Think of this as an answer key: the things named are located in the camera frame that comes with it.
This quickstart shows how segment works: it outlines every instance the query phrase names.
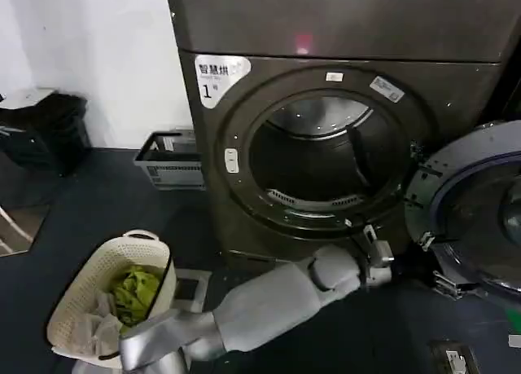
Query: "open washing machine door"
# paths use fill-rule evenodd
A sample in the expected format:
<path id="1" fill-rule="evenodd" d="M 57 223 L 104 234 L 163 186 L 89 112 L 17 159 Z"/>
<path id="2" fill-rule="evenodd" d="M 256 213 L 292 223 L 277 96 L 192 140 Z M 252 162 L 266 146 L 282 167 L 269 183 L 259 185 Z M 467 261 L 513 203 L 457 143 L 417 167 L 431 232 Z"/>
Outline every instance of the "open washing machine door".
<path id="1" fill-rule="evenodd" d="M 438 291 L 521 304 L 520 135 L 521 121 L 481 127 L 413 177 L 405 220 L 413 240 L 440 262 Z"/>

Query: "label sticker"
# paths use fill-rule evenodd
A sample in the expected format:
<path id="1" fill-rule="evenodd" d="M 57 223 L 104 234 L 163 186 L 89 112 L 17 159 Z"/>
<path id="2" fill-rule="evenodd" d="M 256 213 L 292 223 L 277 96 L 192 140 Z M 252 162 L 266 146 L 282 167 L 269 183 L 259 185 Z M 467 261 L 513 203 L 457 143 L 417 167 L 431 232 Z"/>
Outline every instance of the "label sticker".
<path id="1" fill-rule="evenodd" d="M 383 79 L 382 77 L 376 77 L 369 87 L 375 91 L 378 91 L 386 99 L 397 103 L 405 95 L 405 93 L 394 86 L 391 82 Z"/>
<path id="2" fill-rule="evenodd" d="M 225 149 L 225 165 L 228 173 L 239 172 L 239 156 L 236 148 Z"/>
<path id="3" fill-rule="evenodd" d="M 341 82 L 344 79 L 344 75 L 342 73 L 327 73 L 326 81 L 329 82 Z"/>
<path id="4" fill-rule="evenodd" d="M 195 73 L 201 104 L 214 109 L 222 96 L 252 70 L 252 64 L 242 56 L 197 55 Z"/>

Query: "dark gray floor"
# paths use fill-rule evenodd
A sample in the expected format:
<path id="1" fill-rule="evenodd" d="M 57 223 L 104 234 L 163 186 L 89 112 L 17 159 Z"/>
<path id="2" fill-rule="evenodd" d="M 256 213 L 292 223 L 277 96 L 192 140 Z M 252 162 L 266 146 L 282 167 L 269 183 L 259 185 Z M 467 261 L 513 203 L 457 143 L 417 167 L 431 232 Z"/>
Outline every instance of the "dark gray floor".
<path id="1" fill-rule="evenodd" d="M 65 374 L 73 361 L 50 352 L 45 326 L 61 293 L 92 251 L 129 229 L 158 233 L 176 266 L 214 271 L 207 307 L 251 277 L 218 256 L 203 192 L 159 192 L 132 165 L 133 152 L 96 151 L 68 178 L 31 174 L 0 155 L 0 202 L 52 203 L 33 249 L 0 258 L 0 372 Z M 250 354 L 197 363 L 196 373 L 352 372 L 434 374 L 427 343 L 469 345 L 483 374 L 519 373 L 504 311 L 468 297 L 449 301 L 414 284 L 359 292 Z"/>

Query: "dryer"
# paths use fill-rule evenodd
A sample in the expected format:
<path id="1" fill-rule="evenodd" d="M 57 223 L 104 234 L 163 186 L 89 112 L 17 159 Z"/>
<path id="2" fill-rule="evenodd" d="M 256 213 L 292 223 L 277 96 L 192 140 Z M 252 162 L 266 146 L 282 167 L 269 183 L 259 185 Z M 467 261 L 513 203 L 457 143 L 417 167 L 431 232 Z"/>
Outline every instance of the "dryer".
<path id="1" fill-rule="evenodd" d="M 404 250 L 410 178 L 478 123 L 520 2 L 169 0 L 223 253 L 293 261 L 368 224 Z"/>

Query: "white plastic basket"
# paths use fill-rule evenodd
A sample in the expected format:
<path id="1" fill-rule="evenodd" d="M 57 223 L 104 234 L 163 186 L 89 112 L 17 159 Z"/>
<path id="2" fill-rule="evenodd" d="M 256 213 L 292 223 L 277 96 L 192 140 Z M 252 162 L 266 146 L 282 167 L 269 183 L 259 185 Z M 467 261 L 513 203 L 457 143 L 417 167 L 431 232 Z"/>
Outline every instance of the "white plastic basket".
<path id="1" fill-rule="evenodd" d="M 96 291 L 107 291 L 114 277 L 133 264 L 164 270 L 149 318 L 170 308 L 177 280 L 169 247 L 149 231 L 128 231 L 94 252 L 56 306 L 47 324 L 47 340 L 53 345 L 54 353 L 101 367 L 121 368 L 119 356 L 101 360 L 94 355 L 75 354 L 71 338 L 76 321 L 95 308 Z"/>

